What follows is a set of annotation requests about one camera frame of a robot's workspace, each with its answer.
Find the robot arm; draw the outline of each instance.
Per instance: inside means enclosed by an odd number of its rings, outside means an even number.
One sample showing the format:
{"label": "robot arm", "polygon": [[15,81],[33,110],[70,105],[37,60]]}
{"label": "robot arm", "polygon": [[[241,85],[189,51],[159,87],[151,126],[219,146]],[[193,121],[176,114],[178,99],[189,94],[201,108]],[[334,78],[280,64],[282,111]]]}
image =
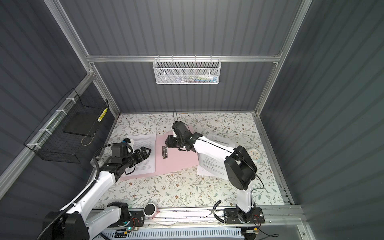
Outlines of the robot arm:
{"label": "robot arm", "polygon": [[87,216],[96,202],[121,177],[126,168],[144,161],[151,153],[151,150],[146,147],[135,151],[132,147],[133,141],[128,138],[111,144],[112,156],[100,167],[98,178],[62,207],[60,212],[50,212],[45,217],[43,231],[38,239],[93,239],[113,223],[122,227],[126,225],[130,215],[128,205],[124,203],[111,203],[92,218],[87,220]]}
{"label": "robot arm", "polygon": [[174,122],[172,129],[176,137],[168,136],[167,147],[181,151],[192,150],[223,161],[229,182],[237,188],[238,217],[243,222],[249,222],[253,212],[251,192],[257,168],[248,152],[242,146],[227,147],[207,139],[200,133],[192,134],[186,126],[181,121]]}

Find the mesh basket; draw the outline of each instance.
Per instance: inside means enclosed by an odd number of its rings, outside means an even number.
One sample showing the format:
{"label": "mesh basket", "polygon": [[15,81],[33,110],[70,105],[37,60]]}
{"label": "mesh basket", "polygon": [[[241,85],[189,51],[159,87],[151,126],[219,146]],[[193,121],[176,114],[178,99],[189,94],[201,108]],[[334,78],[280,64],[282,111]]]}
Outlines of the mesh basket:
{"label": "mesh basket", "polygon": [[85,129],[85,134],[78,135],[65,132],[66,126],[77,114],[82,116],[101,116],[105,115],[108,102],[103,98],[77,95],[47,126],[41,129],[41,136],[36,142],[31,143],[31,136],[24,142],[24,145],[34,151],[42,160],[80,163],[89,155],[89,147],[93,138],[97,135],[100,127],[98,118],[93,118],[89,122],[89,129]]}
{"label": "mesh basket", "polygon": [[157,84],[217,84],[220,68],[220,59],[207,62],[153,61]]}

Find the black and white round object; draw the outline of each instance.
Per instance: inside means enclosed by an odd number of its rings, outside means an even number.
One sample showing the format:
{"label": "black and white round object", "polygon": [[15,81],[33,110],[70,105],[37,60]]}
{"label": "black and white round object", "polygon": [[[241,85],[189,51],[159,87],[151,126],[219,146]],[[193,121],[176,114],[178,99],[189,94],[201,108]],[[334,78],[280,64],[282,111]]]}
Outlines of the black and white round object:
{"label": "black and white round object", "polygon": [[150,202],[144,207],[144,215],[146,217],[152,218],[157,214],[157,207],[154,203]]}

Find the aluminum rail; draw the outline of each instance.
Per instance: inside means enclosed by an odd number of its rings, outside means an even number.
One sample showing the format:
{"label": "aluminum rail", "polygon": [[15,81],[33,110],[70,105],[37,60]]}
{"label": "aluminum rail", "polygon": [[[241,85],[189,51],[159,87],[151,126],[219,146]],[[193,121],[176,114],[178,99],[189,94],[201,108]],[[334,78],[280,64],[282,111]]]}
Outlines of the aluminum rail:
{"label": "aluminum rail", "polygon": [[280,55],[275,56],[87,56],[90,63],[151,63],[154,59],[162,61],[183,61],[183,62],[207,62],[217,61],[222,63],[277,63],[280,61]]}
{"label": "aluminum rail", "polygon": [[[77,94],[82,94],[87,87],[91,84],[95,75],[93,72],[88,73],[79,85],[75,88],[75,91],[72,91],[67,99],[57,109],[64,109],[64,107],[71,101],[70,98],[74,98]],[[41,127],[42,129],[47,128],[53,120],[60,114],[59,111],[55,111],[52,116],[46,121],[46,123]],[[42,131],[38,131],[36,135],[32,138],[30,142],[36,142],[41,135]],[[6,168],[6,170],[0,176],[0,199],[5,195],[8,189],[20,176],[32,158],[35,156],[35,152],[31,151],[29,148],[24,147],[23,150],[17,155],[13,162]]]}

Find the white paper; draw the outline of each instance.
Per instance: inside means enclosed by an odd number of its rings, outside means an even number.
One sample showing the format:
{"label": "white paper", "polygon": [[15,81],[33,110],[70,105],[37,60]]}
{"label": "white paper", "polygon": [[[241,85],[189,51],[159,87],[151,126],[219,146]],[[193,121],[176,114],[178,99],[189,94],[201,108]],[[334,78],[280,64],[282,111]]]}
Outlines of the white paper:
{"label": "white paper", "polygon": [[[224,146],[227,146],[227,147],[235,147],[236,146],[235,143],[232,142],[229,138],[220,137],[220,136],[212,135],[212,134],[208,134],[207,138],[213,142],[217,142],[217,143],[224,145]],[[213,159],[210,156],[205,155],[205,154],[198,154],[198,157],[199,157],[199,163],[204,162],[205,164],[212,165],[216,162],[215,159]],[[196,174],[201,175],[201,176],[212,176],[212,177],[220,177],[223,179],[228,179],[227,171],[225,170],[225,167],[223,168],[223,166],[215,165],[215,169],[217,171],[217,175],[214,175],[214,174],[208,172],[207,170],[204,169],[204,167],[202,167],[199,164],[197,166],[197,173]]]}
{"label": "white paper", "polygon": [[[156,171],[155,167],[155,159],[156,159],[156,153],[155,153],[155,144],[156,144],[156,133],[153,134],[147,134],[147,135],[136,135],[136,136],[129,136],[128,138],[133,139],[133,151],[136,149],[139,149],[141,147],[147,147],[151,149],[151,154],[149,155],[149,158],[146,160],[136,164],[136,169],[133,173],[130,175],[139,175],[139,174],[146,174],[146,173],[152,173]],[[132,172],[132,168],[126,168],[125,173]]]}

